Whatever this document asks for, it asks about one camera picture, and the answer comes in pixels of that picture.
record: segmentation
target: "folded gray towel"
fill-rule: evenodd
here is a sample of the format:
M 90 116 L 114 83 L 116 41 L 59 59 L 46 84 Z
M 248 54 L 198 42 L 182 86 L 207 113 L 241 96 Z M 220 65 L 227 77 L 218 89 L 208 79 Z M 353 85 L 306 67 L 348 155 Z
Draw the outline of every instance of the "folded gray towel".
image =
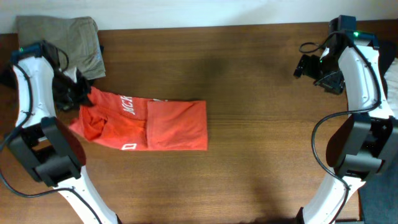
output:
M 105 66 L 98 41 L 98 28 L 91 17 L 60 19 L 49 16 L 17 16 L 17 30 L 21 47 L 46 40 L 64 50 L 69 67 L 77 67 L 91 80 L 105 76 Z M 66 65 L 60 54 L 61 67 Z

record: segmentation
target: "red cloth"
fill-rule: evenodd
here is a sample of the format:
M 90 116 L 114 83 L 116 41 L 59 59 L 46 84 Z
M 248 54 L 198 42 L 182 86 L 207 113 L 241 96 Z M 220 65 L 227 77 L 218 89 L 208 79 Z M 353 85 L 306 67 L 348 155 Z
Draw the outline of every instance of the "red cloth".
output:
M 70 129 L 120 150 L 207 150 L 205 101 L 160 101 L 91 87 L 92 107 L 81 106 Z

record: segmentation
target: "white logo on red cloth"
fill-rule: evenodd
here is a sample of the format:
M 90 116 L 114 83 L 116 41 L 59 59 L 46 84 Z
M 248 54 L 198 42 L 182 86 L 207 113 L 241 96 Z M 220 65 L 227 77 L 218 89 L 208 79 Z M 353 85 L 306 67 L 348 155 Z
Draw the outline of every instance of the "white logo on red cloth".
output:
M 136 112 L 134 112 L 134 108 L 133 108 L 133 104 L 132 104 L 132 97 L 131 96 L 120 96 L 120 99 L 122 100 L 123 110 L 136 115 Z
M 130 150 L 130 149 L 135 150 L 136 147 L 137 147 L 136 143 L 124 144 L 122 150 Z

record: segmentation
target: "wooden tabletop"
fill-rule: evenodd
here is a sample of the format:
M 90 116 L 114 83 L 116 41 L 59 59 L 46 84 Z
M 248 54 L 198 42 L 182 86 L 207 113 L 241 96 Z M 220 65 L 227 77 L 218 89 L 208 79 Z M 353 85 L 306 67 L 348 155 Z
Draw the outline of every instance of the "wooden tabletop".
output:
M 359 29 L 398 43 L 397 21 L 360 22 Z M 123 223 L 274 223 L 292 218 L 315 194 L 325 172 L 312 156 L 310 135 L 325 115 L 346 109 L 345 95 L 325 93 L 293 72 L 302 42 L 321 42 L 327 23 L 186 29 L 99 31 L 104 45 L 103 91 L 170 100 L 206 100 L 208 151 L 126 152 L 82 138 L 96 189 Z M 0 36 L 0 59 L 17 48 Z M 0 133 L 18 108 L 14 90 L 0 86 Z M 77 112 L 59 113 L 65 123 Z M 320 157 L 346 118 L 317 134 Z M 1 169 L 20 191 L 47 189 L 11 156 Z M 0 184 L 0 223 L 80 223 L 59 195 L 25 199 Z M 359 217 L 358 195 L 340 218 Z

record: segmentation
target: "brown wood surface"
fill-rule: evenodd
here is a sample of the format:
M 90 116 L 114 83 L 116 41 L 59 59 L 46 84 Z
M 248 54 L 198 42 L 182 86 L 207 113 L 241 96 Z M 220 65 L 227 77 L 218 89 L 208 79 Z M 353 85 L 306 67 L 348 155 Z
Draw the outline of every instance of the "brown wood surface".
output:
M 207 101 L 206 152 L 123 152 L 81 139 L 90 178 L 124 223 L 273 223 L 310 201 L 325 172 L 310 149 L 324 115 L 346 109 L 345 95 L 327 94 L 292 74 L 302 42 L 321 42 L 327 23 L 99 32 L 105 46 L 104 91 L 128 96 Z M 397 21 L 360 22 L 362 30 L 398 43 Z M 0 36 L 0 59 L 17 48 Z M 16 118 L 17 95 L 0 87 L 0 133 Z M 65 123 L 77 112 L 59 113 Z M 321 158 L 345 118 L 317 135 Z M 11 156 L 1 169 L 23 192 L 45 190 Z M 358 195 L 340 218 L 359 217 Z M 59 195 L 25 199 L 0 186 L 0 223 L 79 223 Z

